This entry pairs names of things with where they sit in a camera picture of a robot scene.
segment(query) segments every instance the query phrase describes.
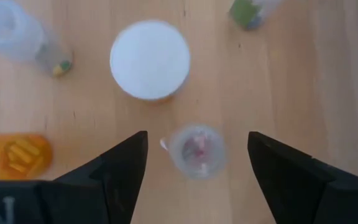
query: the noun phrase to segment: orange pill bottle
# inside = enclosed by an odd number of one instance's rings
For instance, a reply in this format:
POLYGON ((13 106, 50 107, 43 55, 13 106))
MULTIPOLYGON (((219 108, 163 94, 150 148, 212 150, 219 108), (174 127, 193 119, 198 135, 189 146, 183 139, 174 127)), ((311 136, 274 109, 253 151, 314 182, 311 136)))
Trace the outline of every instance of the orange pill bottle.
POLYGON ((38 134, 0 134, 0 179, 33 179, 52 161, 49 142, 38 134))

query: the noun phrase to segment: container lid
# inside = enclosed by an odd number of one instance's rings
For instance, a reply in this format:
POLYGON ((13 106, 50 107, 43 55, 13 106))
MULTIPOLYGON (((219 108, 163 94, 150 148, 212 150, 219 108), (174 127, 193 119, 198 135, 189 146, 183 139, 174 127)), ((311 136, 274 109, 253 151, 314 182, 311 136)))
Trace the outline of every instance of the container lid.
POLYGON ((190 69, 186 40, 162 21, 137 22, 123 30, 110 54, 111 72, 128 94, 159 100, 175 93, 190 69))

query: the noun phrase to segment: small plastic cup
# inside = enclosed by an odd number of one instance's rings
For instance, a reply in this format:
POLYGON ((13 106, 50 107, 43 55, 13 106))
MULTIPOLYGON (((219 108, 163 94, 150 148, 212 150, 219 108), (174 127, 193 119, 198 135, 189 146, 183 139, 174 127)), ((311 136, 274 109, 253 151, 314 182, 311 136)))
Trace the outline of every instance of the small plastic cup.
POLYGON ((205 125, 191 125, 160 140, 174 164, 188 177, 207 179, 226 163, 224 140, 205 125))
POLYGON ((55 77, 71 68, 71 54, 62 43, 14 1, 0 1, 0 54, 33 61, 55 77))

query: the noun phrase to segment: clear plastic bottle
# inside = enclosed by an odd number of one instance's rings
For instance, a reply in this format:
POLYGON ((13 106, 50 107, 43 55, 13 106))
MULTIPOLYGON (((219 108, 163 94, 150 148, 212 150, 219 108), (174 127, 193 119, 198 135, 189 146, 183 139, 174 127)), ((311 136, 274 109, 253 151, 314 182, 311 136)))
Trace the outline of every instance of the clear plastic bottle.
POLYGON ((71 54, 13 1, 0 1, 0 54, 17 61, 34 61, 55 77, 71 68, 71 54))
POLYGON ((230 14, 241 27, 256 29, 282 0, 235 0, 230 14))
POLYGON ((175 165, 194 179, 209 178, 226 163, 223 138, 205 125, 187 126, 160 143, 175 165))

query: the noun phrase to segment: wooden surface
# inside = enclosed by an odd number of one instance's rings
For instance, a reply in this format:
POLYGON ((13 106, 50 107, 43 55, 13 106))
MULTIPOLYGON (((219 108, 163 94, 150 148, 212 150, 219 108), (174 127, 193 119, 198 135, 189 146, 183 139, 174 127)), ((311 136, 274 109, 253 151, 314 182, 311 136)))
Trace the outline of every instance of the wooden surface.
POLYGON ((331 164, 358 175, 358 1, 314 1, 311 14, 331 164))
POLYGON ((73 70, 52 79, 0 57, 0 133, 36 132, 54 146, 52 179, 139 130, 149 132, 149 158, 133 223, 273 223, 250 167, 247 133, 261 131, 328 160, 310 5, 286 0, 258 31, 227 14, 231 0, 20 0, 53 27, 75 55, 73 70), (129 24, 161 19, 191 50, 190 78, 171 100, 127 96, 113 80, 109 52, 129 24), (226 140, 227 166, 213 179, 190 180, 159 139, 204 123, 226 140))

